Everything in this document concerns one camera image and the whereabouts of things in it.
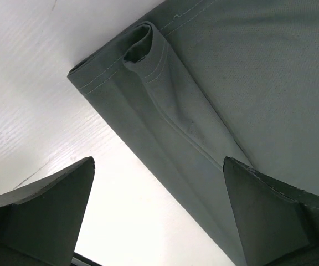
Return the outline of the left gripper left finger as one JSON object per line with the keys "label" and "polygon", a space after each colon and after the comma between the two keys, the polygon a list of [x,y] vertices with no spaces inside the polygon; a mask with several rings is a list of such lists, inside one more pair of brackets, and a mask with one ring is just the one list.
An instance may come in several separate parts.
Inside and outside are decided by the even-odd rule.
{"label": "left gripper left finger", "polygon": [[70,265],[94,176],[86,157],[0,195],[0,265]]}

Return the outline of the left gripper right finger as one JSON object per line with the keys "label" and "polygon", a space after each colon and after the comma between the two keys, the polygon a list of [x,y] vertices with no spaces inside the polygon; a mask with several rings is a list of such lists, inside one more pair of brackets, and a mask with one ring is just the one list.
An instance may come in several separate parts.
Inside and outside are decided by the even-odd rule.
{"label": "left gripper right finger", "polygon": [[225,184],[247,265],[319,265],[319,196],[226,157]]}

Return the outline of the dark grey t shirt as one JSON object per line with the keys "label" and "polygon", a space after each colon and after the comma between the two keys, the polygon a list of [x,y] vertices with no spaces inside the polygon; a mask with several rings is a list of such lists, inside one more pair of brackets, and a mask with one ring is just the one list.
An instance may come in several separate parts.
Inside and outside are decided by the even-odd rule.
{"label": "dark grey t shirt", "polygon": [[68,79],[236,265],[226,157],[319,195],[319,1],[165,1]]}

